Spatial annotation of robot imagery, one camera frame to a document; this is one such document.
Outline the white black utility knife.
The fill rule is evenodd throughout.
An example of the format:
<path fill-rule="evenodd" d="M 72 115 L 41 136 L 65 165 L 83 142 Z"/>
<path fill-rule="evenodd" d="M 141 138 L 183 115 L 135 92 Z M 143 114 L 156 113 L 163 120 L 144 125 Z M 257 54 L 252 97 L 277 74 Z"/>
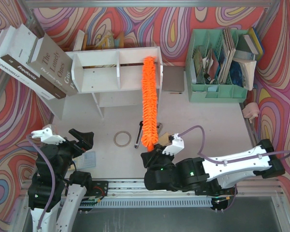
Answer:
<path fill-rule="evenodd" d="M 139 129 L 138 129 L 138 132 L 137 132 L 136 141 L 134 143 L 134 148 L 135 149 L 138 149 L 138 147 L 139 147 L 139 145 L 141 143 L 142 133 L 143 133 L 143 121 L 140 121 Z"/>

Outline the orange microfiber duster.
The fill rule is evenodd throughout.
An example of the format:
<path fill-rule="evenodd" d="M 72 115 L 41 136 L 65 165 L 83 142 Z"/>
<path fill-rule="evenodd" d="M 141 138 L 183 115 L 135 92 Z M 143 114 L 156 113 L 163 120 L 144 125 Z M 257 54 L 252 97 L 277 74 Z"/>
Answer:
<path fill-rule="evenodd" d="M 155 57 L 144 59 L 141 85 L 143 100 L 143 135 L 141 141 L 148 151 L 152 151 L 154 144 L 158 141 Z"/>

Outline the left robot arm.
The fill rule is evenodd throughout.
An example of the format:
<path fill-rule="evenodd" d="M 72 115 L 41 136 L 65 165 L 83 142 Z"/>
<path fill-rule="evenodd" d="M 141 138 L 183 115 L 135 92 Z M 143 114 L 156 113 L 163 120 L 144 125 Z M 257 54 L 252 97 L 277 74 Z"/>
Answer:
<path fill-rule="evenodd" d="M 69 141 L 51 125 L 35 130 L 26 138 L 38 152 L 36 172 L 28 189 L 34 232 L 70 232 L 81 200 L 93 186 L 91 174 L 75 170 L 65 175 L 74 158 L 93 148 L 93 132 L 69 130 Z"/>

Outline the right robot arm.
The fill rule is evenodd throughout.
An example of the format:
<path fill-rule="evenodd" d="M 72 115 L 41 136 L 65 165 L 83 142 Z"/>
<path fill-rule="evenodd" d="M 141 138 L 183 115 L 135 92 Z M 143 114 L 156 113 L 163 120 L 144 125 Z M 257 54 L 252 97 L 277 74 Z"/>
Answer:
<path fill-rule="evenodd" d="M 263 179 L 285 174 L 285 168 L 269 139 L 261 140 L 246 152 L 215 157 L 213 162 L 202 157 L 187 158 L 176 164 L 174 157 L 163 153 L 157 145 L 141 154 L 146 173 L 147 190 L 194 191 L 196 195 L 230 194 L 238 182 L 261 176 Z"/>

